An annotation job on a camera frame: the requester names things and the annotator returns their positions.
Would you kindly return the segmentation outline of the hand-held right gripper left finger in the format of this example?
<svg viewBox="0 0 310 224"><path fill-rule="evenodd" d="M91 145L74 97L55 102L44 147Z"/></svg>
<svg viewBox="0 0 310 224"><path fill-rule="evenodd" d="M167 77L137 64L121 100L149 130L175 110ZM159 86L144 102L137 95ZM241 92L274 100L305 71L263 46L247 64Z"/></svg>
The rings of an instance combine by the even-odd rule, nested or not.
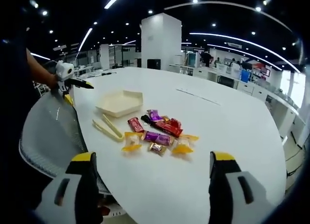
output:
<svg viewBox="0 0 310 224"><path fill-rule="evenodd" d="M96 153L76 155L43 190L34 211L43 224L101 224Z"/></svg>

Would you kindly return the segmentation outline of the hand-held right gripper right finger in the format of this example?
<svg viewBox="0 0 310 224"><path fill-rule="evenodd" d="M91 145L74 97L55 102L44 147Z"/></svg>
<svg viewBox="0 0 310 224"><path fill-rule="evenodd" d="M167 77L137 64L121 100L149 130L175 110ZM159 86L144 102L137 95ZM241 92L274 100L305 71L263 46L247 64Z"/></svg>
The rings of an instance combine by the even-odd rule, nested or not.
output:
<svg viewBox="0 0 310 224"><path fill-rule="evenodd" d="M277 209L282 196L271 196L269 184L232 154L210 152L210 224L262 224Z"/></svg>

